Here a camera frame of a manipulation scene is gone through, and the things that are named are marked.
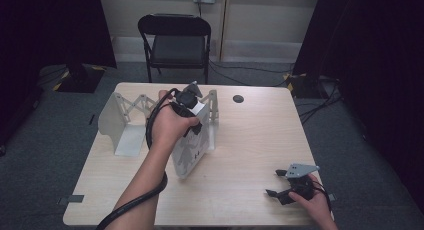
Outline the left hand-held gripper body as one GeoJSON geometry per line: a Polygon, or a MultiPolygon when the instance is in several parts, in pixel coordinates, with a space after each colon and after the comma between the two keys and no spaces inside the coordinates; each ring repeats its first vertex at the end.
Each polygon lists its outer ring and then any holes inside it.
{"type": "Polygon", "coordinates": [[[204,104],[199,101],[202,97],[197,82],[194,81],[182,91],[175,93],[171,107],[181,117],[196,117],[204,107],[204,104]]]}

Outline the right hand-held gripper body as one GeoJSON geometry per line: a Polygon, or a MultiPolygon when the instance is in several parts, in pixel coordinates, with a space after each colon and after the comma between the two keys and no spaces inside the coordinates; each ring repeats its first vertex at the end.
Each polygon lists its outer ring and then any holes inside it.
{"type": "Polygon", "coordinates": [[[285,177],[290,183],[291,190],[303,198],[310,200],[314,194],[314,184],[309,174],[319,169],[320,167],[315,165],[292,163],[285,174],[285,177]]]}

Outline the white book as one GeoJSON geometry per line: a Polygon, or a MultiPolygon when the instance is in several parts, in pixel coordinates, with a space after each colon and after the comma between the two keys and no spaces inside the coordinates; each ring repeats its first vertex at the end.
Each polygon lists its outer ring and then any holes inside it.
{"type": "Polygon", "coordinates": [[[194,169],[196,164],[209,149],[209,105],[204,104],[203,109],[196,116],[202,124],[201,132],[195,135],[189,132],[175,145],[171,154],[174,169],[179,178],[185,179],[194,169]]]}

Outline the white expandable metal book rack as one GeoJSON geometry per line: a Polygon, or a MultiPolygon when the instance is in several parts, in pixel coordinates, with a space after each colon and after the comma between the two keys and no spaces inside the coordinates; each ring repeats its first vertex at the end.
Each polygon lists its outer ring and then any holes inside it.
{"type": "MultiPolygon", "coordinates": [[[[218,127],[217,91],[209,93],[199,99],[201,103],[209,105],[209,149],[215,149],[215,139],[218,127]]],[[[145,94],[141,94],[133,102],[114,92],[105,107],[99,120],[99,132],[110,137],[115,154],[118,156],[138,156],[143,142],[147,141],[147,122],[159,101],[154,101],[145,94]]]]}

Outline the person's right hand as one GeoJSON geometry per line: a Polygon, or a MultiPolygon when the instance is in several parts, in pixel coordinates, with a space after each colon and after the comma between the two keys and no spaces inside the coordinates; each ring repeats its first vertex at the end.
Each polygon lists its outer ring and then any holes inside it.
{"type": "Polygon", "coordinates": [[[309,174],[309,178],[314,182],[314,186],[316,187],[313,198],[306,200],[295,192],[289,193],[290,198],[307,211],[321,230],[339,230],[332,218],[327,204],[327,198],[321,192],[322,187],[318,184],[318,179],[313,174],[309,174]]]}

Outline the person's left hand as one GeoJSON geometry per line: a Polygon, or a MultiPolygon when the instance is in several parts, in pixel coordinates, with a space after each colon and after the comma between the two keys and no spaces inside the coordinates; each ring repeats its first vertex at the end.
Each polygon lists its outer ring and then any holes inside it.
{"type": "Polygon", "coordinates": [[[165,102],[160,105],[160,111],[156,116],[152,127],[152,146],[150,151],[162,151],[170,153],[177,141],[183,137],[186,131],[199,123],[196,117],[181,117],[169,103],[165,90],[158,93],[165,102]]]}

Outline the black folding chair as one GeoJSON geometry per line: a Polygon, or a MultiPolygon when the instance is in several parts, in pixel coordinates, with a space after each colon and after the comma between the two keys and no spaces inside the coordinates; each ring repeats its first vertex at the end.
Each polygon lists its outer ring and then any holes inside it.
{"type": "Polygon", "coordinates": [[[186,14],[148,14],[138,21],[149,82],[151,68],[202,69],[208,83],[211,26],[186,14]]]}

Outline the stand base with yellow tape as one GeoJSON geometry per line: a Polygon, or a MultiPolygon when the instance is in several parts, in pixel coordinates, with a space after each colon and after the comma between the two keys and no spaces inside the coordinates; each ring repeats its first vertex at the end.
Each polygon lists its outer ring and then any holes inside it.
{"type": "Polygon", "coordinates": [[[301,74],[283,76],[286,88],[294,98],[299,99],[319,99],[321,97],[319,80],[312,75],[301,74]]]}

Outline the black stand base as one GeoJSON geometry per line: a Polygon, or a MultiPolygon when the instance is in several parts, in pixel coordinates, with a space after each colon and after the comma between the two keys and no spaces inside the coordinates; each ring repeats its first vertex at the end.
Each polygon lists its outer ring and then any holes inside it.
{"type": "Polygon", "coordinates": [[[101,66],[85,66],[78,64],[66,66],[66,71],[53,90],[57,92],[94,93],[105,68],[101,66]]]}

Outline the grey tape strip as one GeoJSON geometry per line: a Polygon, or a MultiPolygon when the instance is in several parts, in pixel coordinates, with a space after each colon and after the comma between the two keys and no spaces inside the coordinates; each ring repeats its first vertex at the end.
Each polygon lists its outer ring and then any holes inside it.
{"type": "Polygon", "coordinates": [[[68,195],[61,197],[57,204],[62,206],[67,206],[69,203],[82,203],[84,199],[83,195],[68,195]]]}

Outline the dark curtain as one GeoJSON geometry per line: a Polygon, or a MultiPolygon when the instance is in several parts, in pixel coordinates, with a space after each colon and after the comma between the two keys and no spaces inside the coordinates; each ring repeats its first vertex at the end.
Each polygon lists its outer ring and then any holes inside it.
{"type": "Polygon", "coordinates": [[[42,93],[40,71],[66,64],[115,67],[101,0],[0,0],[0,156],[42,93]]]}
{"type": "Polygon", "coordinates": [[[325,75],[424,211],[424,0],[317,0],[294,72],[325,75]]]}

